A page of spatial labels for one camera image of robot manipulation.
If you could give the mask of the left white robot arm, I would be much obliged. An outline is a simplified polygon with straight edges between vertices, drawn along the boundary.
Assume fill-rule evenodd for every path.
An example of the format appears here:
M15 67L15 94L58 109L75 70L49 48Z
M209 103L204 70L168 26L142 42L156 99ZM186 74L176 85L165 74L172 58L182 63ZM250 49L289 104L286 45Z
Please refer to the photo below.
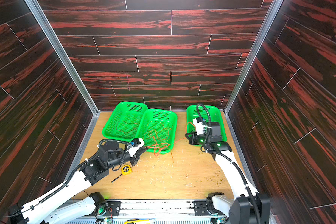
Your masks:
M95 185L108 176L110 171L117 171L127 162L134 166L140 155L147 150L144 144L142 138L134 138L130 142L102 139L98 144L98 151L77 165L63 183L22 206L12 206L8 210L9 222L11 224L43 222L55 209L77 193Z

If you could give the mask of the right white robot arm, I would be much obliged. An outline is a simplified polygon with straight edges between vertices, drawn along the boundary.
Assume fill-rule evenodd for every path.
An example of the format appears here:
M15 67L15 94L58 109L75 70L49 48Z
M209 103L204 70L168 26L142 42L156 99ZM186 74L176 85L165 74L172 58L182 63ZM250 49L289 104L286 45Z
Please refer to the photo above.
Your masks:
M267 224L270 219L270 199L260 194L237 163L226 141L220 110L203 104L190 105L187 110L186 139L190 145L200 146L222 169L233 193L228 199L222 192L208 194L205 211L212 216L224 215L217 224Z

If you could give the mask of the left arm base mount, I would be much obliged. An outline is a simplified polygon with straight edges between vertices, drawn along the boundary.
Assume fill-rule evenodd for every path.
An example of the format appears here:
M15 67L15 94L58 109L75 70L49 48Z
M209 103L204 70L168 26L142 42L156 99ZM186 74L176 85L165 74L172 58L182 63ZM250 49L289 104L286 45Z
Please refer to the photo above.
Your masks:
M105 205L99 205L88 217L117 217L120 213L121 201L107 200Z

